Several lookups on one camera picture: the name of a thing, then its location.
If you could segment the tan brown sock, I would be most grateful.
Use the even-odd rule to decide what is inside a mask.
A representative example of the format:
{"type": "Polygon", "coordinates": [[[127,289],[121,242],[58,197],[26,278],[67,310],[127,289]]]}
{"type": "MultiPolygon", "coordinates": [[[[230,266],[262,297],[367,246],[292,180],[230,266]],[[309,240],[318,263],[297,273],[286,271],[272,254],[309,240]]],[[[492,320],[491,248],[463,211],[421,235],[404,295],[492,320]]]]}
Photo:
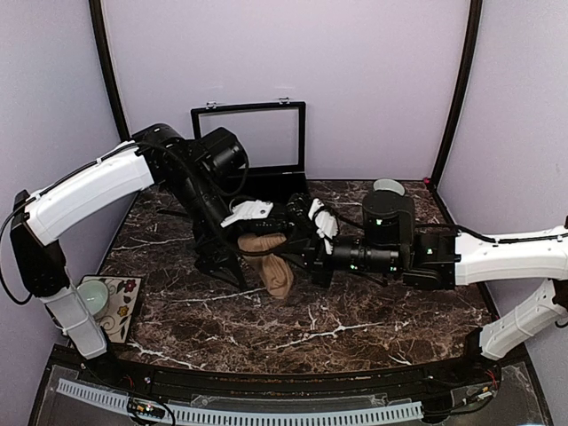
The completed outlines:
{"type": "MultiPolygon", "coordinates": [[[[286,241],[283,233],[254,235],[248,233],[238,239],[238,247],[242,251],[261,252],[280,245],[286,241]]],[[[286,260],[274,254],[265,256],[244,256],[244,260],[259,275],[267,292],[276,299],[286,299],[294,282],[294,274],[286,260]]]]}

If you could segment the black display case glass lid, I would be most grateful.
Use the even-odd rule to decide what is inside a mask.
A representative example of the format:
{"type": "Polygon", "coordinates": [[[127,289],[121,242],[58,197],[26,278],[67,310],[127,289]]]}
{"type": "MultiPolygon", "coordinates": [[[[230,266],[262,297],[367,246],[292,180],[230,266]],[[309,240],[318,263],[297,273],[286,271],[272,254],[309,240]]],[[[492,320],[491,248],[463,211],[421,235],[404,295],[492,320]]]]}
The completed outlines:
{"type": "Polygon", "coordinates": [[[249,157],[241,194],[285,203],[309,192],[305,176],[306,115],[303,101],[206,106],[190,112],[200,138],[218,127],[234,133],[249,157]]]}

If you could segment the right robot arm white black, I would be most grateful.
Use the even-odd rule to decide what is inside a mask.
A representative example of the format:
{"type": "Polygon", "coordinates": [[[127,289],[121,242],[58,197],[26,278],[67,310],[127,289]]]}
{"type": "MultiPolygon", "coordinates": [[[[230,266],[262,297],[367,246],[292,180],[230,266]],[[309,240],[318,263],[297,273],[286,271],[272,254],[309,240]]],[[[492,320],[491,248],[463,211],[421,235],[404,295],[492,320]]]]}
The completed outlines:
{"type": "Polygon", "coordinates": [[[487,360],[504,358],[543,329],[567,322],[567,228],[536,233],[483,235],[452,224],[419,224],[414,200],[392,190],[372,190],[362,200],[360,236],[341,235],[335,212],[320,200],[296,196],[288,203],[294,225],[274,251],[298,256],[312,277],[330,281],[335,271],[400,277],[423,290],[453,289],[485,281],[541,279],[540,286],[507,314],[466,338],[453,377],[471,385],[487,360]]]}

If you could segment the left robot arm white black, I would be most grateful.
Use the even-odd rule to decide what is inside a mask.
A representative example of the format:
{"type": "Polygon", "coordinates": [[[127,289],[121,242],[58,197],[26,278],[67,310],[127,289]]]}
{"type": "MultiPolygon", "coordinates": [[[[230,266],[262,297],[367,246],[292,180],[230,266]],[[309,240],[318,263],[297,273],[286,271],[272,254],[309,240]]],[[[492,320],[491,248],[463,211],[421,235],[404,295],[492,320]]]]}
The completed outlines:
{"type": "Polygon", "coordinates": [[[91,373],[106,387],[119,386],[125,368],[107,353],[107,335],[69,277],[60,236],[120,199],[162,185],[219,237],[230,214],[221,183],[248,165],[244,147],[225,128],[185,139],[158,123],[44,189],[17,194],[3,227],[10,231],[24,288],[54,315],[80,355],[91,359],[91,373]]]}

